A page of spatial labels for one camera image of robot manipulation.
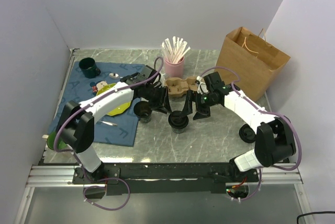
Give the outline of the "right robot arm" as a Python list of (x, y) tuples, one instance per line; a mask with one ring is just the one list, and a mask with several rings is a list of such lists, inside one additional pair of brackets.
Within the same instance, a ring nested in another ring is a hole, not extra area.
[(196, 114), (193, 119), (210, 117), (210, 108), (221, 105), (238, 115), (245, 124), (240, 128), (240, 138), (254, 143), (254, 148), (230, 160), (229, 176), (241, 181), (247, 171), (261, 167), (276, 167), (277, 162), (298, 155), (298, 168), (302, 160), (302, 147), (290, 120), (278, 113), (266, 111), (234, 83), (225, 84), (218, 72), (196, 78), (197, 90), (189, 90), (181, 112), (183, 117)]

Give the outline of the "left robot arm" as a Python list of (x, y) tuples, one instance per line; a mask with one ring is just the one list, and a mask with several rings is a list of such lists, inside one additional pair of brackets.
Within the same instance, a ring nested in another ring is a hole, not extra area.
[(104, 177), (104, 164), (92, 146), (95, 124), (102, 117), (136, 98), (147, 100), (154, 111), (172, 112), (167, 87), (155, 84), (159, 75), (159, 70), (146, 65), (141, 72), (121, 78), (112, 88), (94, 98), (80, 103), (69, 101), (64, 106), (55, 139), (61, 139), (69, 146), (91, 183), (98, 183)]

